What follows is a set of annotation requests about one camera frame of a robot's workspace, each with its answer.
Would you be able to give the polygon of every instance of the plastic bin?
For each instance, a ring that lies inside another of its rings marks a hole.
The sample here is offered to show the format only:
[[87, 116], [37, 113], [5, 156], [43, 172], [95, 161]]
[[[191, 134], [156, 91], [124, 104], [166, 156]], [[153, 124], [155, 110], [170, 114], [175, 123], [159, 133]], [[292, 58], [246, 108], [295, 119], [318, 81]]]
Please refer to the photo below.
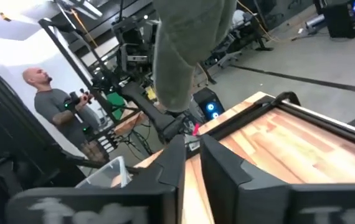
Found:
[[124, 187], [131, 180], [129, 173], [125, 168], [123, 157], [119, 156], [92, 175], [88, 176], [75, 188]]

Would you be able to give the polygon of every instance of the wooden surface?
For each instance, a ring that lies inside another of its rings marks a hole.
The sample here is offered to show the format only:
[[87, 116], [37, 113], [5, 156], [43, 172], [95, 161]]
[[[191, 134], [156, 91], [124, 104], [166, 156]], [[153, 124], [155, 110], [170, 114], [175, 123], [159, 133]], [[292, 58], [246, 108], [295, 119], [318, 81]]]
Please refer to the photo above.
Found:
[[[206, 133], [265, 95], [254, 94], [201, 126], [199, 132]], [[278, 109], [220, 143], [288, 183], [355, 183], [354, 144]], [[137, 166], [148, 166], [158, 155], [159, 152]], [[213, 223], [198, 155], [186, 161], [184, 187], [183, 223]]]
[[[155, 103], [154, 105], [157, 108], [159, 107], [158, 103]], [[132, 102], [132, 101], [127, 103], [126, 107], [137, 108], [135, 103]], [[132, 113], [133, 113], [133, 110], [125, 109], [122, 112], [121, 119], [127, 117], [129, 114], [132, 114]], [[147, 119], [148, 119], [147, 116], [142, 111], [140, 111], [139, 113], [133, 115], [132, 117], [130, 117], [126, 121], [124, 121], [124, 122], [120, 123], [118, 126], [116, 126], [114, 132], [115, 132], [116, 135], [126, 134], [126, 133], [130, 132], [132, 130], [132, 128], [134, 128], [135, 126], [141, 124], [143, 121], [145, 121]]]

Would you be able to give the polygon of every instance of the metal frame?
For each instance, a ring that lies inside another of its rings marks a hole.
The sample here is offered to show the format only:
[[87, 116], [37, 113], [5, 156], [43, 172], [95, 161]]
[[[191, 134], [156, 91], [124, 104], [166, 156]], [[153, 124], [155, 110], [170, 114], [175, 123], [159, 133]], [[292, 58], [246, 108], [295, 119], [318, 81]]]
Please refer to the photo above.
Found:
[[[73, 60], [73, 58], [70, 56], [70, 54], [67, 52], [67, 49], [65, 49], [65, 47], [61, 44], [60, 40], [57, 38], [57, 36], [53, 33], [53, 31], [50, 29], [51, 26], [51, 22], [47, 21], [45, 19], [41, 19], [39, 22], [39, 25], [45, 30], [45, 32], [47, 33], [47, 35], [50, 37], [50, 39], [53, 41], [53, 43], [56, 45], [56, 47], [59, 49], [60, 53], [65, 57], [65, 59], [68, 61], [68, 63], [71, 65], [71, 67], [75, 70], [75, 72], [77, 73], [78, 77], [83, 81], [83, 83], [85, 84], [85, 86], [88, 88], [88, 90], [90, 91], [91, 94], [93, 94], [94, 98], [99, 102], [100, 106], [104, 109], [104, 111], [106, 112], [107, 116], [109, 116], [111, 118], [111, 120], [113, 121], [113, 124], [106, 128], [105, 130], [103, 130], [101, 133], [106, 133], [109, 130], [115, 128], [116, 126], [118, 126], [119, 124], [125, 122], [126, 120], [132, 118], [134, 115], [136, 115], [137, 113], [140, 112], [139, 109], [137, 108], [127, 108], [127, 107], [120, 107], [120, 106], [116, 106], [116, 105], [112, 105], [111, 103], [109, 103], [106, 99], [104, 99], [104, 97], [102, 96], [101, 93], [99, 93], [98, 91], [96, 91], [92, 85], [90, 84], [90, 82], [87, 80], [86, 76], [83, 74], [83, 72], [81, 71], [81, 69], [79, 69], [78, 65], [75, 63], [75, 61]], [[95, 55], [95, 57], [97, 59], [99, 59], [100, 57], [97, 55], [96, 51], [94, 51], [89, 45], [87, 45], [90, 49], [90, 51]], [[116, 109], [119, 108], [124, 108], [124, 109], [129, 109], [129, 110], [133, 110], [134, 112], [132, 114], [129, 114], [127, 117], [122, 118], [121, 120], [117, 120], [114, 116], [113, 116], [113, 112], [115, 111], [115, 107]]]
[[[30, 133], [36, 137], [38, 145], [44, 146], [43, 148], [38, 148], [37, 150], [47, 151], [50, 155], [55, 156], [56, 161], [60, 161], [63, 156], [58, 156], [63, 152], [63, 149], [60, 145], [57, 144], [57, 141], [47, 132], [47, 130], [41, 125], [41, 123], [36, 119], [36, 117], [26, 108], [25, 104], [18, 97], [17, 93], [8, 85], [8, 83], [3, 80], [0, 76], [0, 104], [5, 107], [11, 116], [15, 117], [16, 121], [22, 124]], [[41, 173], [41, 180], [47, 180], [49, 177], [52, 177], [53, 172], [65, 172], [68, 170], [68, 176], [71, 177], [70, 180], [80, 182], [84, 178], [84, 174], [81, 170], [74, 166], [71, 167], [70, 164], [57, 164], [56, 167], [43, 169], [40, 166], [40, 161], [37, 159], [31, 158], [31, 151], [27, 151], [24, 148], [20, 148], [22, 154], [26, 159], [33, 163]]]
[[[267, 114], [271, 110], [278, 108], [279, 110], [296, 116], [297, 118], [300, 118], [310, 124], [355, 143], [355, 130], [309, 113], [305, 110], [301, 110], [294, 105], [300, 106], [300, 102], [298, 97], [293, 92], [284, 92], [276, 98], [272, 96], [264, 96], [247, 109], [239, 112], [222, 124], [212, 128], [205, 134], [208, 134], [214, 139], [220, 141], [244, 126], [250, 124], [252, 121], [255, 121], [259, 117]], [[192, 158], [198, 153], [198, 149], [188, 152], [187, 159]]]

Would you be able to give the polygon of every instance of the black pole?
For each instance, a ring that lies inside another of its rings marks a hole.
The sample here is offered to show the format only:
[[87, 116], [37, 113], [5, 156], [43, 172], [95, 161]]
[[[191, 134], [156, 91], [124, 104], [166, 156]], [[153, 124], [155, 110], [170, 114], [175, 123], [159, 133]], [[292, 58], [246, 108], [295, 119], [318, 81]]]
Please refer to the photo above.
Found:
[[122, 21], [122, 11], [123, 11], [123, 0], [120, 1], [120, 13], [119, 13], [119, 19], [118, 22]]
[[215, 85], [217, 82], [211, 77], [211, 75], [208, 72], [208, 69], [205, 67], [204, 62], [199, 62], [199, 66], [203, 69], [203, 71], [205, 72], [205, 75], [208, 78], [208, 81], [210, 83], [212, 83], [213, 85]]
[[32, 140], [31, 143], [26, 143], [23, 137], [20, 138], [21, 133], [11, 132], [12, 138], [16, 138], [16, 141], [19, 140], [21, 143], [16, 143], [17, 149], [22, 152], [22, 156], [25, 157], [25, 159], [38, 169], [41, 173], [41, 177], [47, 177], [53, 173], [54, 170], [57, 170], [60, 174], [58, 175], [59, 178], [49, 180], [55, 187], [72, 187], [85, 178], [84, 174], [77, 166], [66, 162], [63, 157], [59, 156], [63, 149], [36, 117], [26, 108], [17, 93], [14, 92], [11, 86], [9, 86], [1, 76], [0, 105], [21, 125], [25, 132], [31, 134], [29, 137], [26, 136], [26, 134], [23, 135], [24, 138], [27, 137]]
[[41, 19], [39, 22], [39, 25], [45, 30], [47, 35], [52, 39], [53, 43], [56, 45], [56, 47], [60, 50], [61, 54], [67, 59], [68, 63], [71, 64], [72, 68], [75, 70], [79, 78], [83, 81], [83, 83], [86, 85], [88, 90], [90, 91], [91, 94], [95, 97], [95, 99], [98, 101], [100, 106], [104, 109], [105, 113], [111, 118], [111, 120], [114, 123], [117, 123], [118, 120], [114, 117], [111, 105], [109, 102], [107, 102], [106, 99], [98, 92], [96, 91], [90, 82], [87, 80], [86, 76], [83, 74], [81, 69], [79, 69], [78, 65], [75, 63], [75, 61], [72, 59], [70, 54], [67, 52], [67, 50], [64, 48], [64, 46], [61, 44], [61, 42], [58, 40], [58, 38], [54, 35], [54, 33], [50, 29], [50, 23], [49, 21], [45, 19]]

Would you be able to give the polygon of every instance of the bald man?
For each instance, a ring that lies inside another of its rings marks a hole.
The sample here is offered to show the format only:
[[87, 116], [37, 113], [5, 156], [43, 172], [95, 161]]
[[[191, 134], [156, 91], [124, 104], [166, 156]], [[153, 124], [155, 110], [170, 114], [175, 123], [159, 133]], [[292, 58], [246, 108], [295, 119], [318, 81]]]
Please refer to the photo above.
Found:
[[[26, 83], [37, 89], [34, 98], [35, 110], [52, 123], [74, 146], [90, 160], [107, 162], [107, 152], [98, 147], [95, 141], [87, 142], [83, 133], [83, 124], [70, 110], [66, 110], [64, 100], [70, 96], [66, 92], [52, 88], [52, 78], [41, 68], [28, 68], [22, 73]], [[75, 106], [78, 115], [94, 129], [98, 128], [96, 114], [87, 106], [88, 98], [80, 98]]]

